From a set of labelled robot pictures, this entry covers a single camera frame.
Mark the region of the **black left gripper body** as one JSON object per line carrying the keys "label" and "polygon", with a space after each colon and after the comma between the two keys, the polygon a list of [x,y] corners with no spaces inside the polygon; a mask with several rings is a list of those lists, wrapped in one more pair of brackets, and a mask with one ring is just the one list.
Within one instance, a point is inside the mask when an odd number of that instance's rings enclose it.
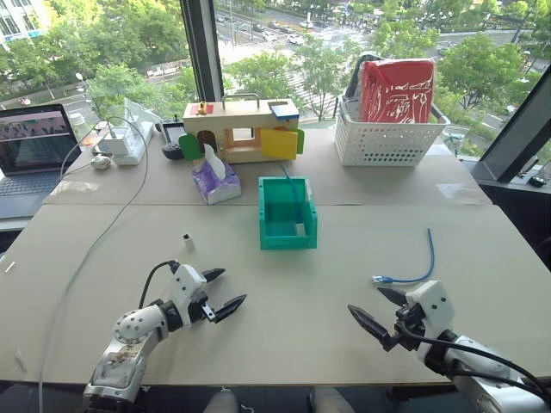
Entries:
{"label": "black left gripper body", "polygon": [[188,304],[189,322],[194,324],[202,319],[207,319],[209,322],[216,322],[216,313],[207,303],[207,295],[199,295],[192,299]]}

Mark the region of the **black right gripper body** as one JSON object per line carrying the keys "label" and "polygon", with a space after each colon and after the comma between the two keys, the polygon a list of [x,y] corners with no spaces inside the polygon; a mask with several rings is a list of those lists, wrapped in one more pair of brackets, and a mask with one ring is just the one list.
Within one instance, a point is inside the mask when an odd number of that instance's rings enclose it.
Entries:
{"label": "black right gripper body", "polygon": [[417,336],[424,336],[425,333],[425,313],[421,305],[402,306],[395,312],[395,316],[395,334],[391,336],[390,349],[400,345],[408,351],[418,350],[421,341]]}

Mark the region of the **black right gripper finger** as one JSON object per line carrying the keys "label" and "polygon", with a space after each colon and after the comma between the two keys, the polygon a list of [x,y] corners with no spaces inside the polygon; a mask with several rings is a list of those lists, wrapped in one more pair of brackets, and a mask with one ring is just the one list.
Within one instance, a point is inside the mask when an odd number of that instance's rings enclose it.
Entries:
{"label": "black right gripper finger", "polygon": [[393,287],[378,287],[377,290],[395,305],[407,305],[407,297],[404,291]]}
{"label": "black right gripper finger", "polygon": [[356,305],[347,305],[347,308],[356,322],[374,337],[385,351],[389,352],[396,346],[395,338],[389,334],[386,328],[376,322],[369,313]]}

